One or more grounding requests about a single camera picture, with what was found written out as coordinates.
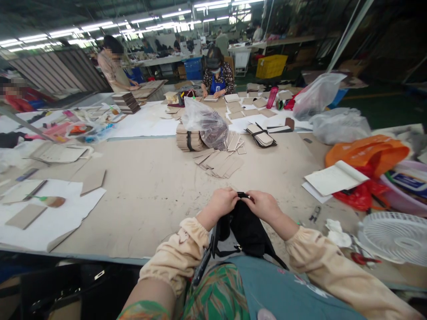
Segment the orange plastic bag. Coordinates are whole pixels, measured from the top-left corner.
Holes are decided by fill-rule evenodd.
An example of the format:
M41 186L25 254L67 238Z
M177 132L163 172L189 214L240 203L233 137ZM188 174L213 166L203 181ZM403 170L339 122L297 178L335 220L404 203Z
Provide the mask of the orange plastic bag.
M342 160L352 167L371 164L375 168L374 178L392 169L409 154L409 148L399 140L376 135L352 143L336 144L326 155L326 167Z

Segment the fan grille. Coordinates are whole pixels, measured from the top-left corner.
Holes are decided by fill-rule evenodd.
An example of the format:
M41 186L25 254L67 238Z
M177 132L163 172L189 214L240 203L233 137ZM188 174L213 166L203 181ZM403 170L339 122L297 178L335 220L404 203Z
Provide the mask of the fan grille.
M399 212L376 212L363 220L363 233L379 253L427 266L427 220Z

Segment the yellow crate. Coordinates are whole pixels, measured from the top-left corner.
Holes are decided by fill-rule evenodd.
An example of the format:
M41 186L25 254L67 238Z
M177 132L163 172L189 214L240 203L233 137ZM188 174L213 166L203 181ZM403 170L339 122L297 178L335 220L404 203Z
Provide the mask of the yellow crate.
M281 76L288 56L274 55L258 60L257 78L270 79Z

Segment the pink bottle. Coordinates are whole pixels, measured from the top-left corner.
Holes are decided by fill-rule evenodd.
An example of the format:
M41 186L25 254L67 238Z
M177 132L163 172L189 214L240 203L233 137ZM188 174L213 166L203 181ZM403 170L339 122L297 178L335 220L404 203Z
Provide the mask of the pink bottle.
M270 96L268 97L267 109L271 109L276 100L277 91L279 91L278 87L272 87L270 91Z

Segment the white fan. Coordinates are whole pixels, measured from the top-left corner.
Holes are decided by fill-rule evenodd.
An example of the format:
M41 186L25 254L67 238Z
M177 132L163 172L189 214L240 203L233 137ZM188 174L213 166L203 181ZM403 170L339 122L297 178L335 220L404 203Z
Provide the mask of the white fan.
M359 224L358 238L386 260L427 266L427 220L399 212L376 212Z

